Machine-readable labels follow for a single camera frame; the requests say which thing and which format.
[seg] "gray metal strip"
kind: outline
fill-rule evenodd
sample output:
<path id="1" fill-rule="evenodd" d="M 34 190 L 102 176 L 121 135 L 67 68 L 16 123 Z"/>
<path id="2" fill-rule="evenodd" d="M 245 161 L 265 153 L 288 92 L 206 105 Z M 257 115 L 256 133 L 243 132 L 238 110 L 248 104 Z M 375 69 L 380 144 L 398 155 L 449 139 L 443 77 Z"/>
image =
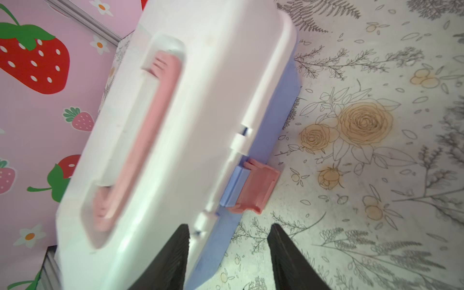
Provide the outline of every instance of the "gray metal strip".
<path id="1" fill-rule="evenodd" d="M 69 0 L 45 0 L 48 4 L 58 9 L 70 18 L 89 28 L 108 42 L 117 46 L 122 37 L 112 32 L 109 28 L 98 22 L 95 18 L 84 12 Z"/>

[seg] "floral patterned surface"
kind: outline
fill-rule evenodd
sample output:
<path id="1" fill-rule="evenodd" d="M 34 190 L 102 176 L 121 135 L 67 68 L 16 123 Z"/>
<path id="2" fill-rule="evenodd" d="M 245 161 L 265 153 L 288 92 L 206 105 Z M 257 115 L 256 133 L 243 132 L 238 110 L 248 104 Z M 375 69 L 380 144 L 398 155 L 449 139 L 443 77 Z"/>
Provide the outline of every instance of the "floral patterned surface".
<path id="1" fill-rule="evenodd" d="M 464 2 L 276 5 L 303 80 L 268 162 L 282 175 L 200 289 L 274 289 L 279 223 L 332 289 L 463 290 Z"/>

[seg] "orange flower center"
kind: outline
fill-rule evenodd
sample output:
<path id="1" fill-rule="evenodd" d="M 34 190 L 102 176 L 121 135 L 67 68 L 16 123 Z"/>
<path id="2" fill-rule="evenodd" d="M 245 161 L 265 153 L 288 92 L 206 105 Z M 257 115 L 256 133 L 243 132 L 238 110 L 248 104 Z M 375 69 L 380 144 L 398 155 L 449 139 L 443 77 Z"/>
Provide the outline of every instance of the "orange flower center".
<path id="1" fill-rule="evenodd" d="M 25 239 L 26 241 L 30 241 L 30 240 L 32 240 L 34 237 L 35 237 L 35 233 L 32 232 L 32 233 L 27 234 L 27 235 L 24 237 L 24 239 Z"/>

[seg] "strawberry stem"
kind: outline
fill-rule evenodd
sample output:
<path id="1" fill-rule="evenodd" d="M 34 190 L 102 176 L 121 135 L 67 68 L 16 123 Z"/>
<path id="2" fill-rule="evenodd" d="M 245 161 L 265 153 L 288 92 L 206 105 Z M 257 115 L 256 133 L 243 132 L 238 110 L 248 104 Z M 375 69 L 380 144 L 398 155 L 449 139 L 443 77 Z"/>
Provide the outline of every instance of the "strawberry stem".
<path id="1" fill-rule="evenodd" d="M 28 187 L 27 188 L 27 191 L 30 191 L 30 192 L 37 192 L 37 191 L 45 191 L 45 190 L 50 190 L 52 189 L 52 187 L 49 187 L 49 188 L 33 188 L 33 187 Z"/>
<path id="2" fill-rule="evenodd" d="M 14 20 L 14 22 L 16 22 L 17 26 L 20 26 L 19 22 L 16 20 L 16 18 L 13 16 L 13 14 L 11 14 L 10 10 L 8 10 L 8 8 L 5 7 L 5 5 L 0 4 L 0 9 L 5 11 Z"/>

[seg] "fern drawing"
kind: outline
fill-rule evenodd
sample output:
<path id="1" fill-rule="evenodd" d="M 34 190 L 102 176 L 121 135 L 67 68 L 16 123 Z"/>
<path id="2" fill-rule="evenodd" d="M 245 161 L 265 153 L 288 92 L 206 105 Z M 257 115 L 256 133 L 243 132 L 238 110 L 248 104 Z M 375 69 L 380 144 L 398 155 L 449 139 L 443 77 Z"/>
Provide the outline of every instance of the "fern drawing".
<path id="1" fill-rule="evenodd" d="M 346 0 L 291 0 L 287 4 L 277 3 L 277 8 L 287 12 L 295 26 L 303 31 L 329 32 L 318 26 L 313 15 L 349 15 L 358 19 L 358 9 Z"/>
<path id="2" fill-rule="evenodd" d="M 435 20 L 445 13 L 464 16 L 462 0 L 408 0 L 409 11 L 419 12 L 419 17 Z"/>

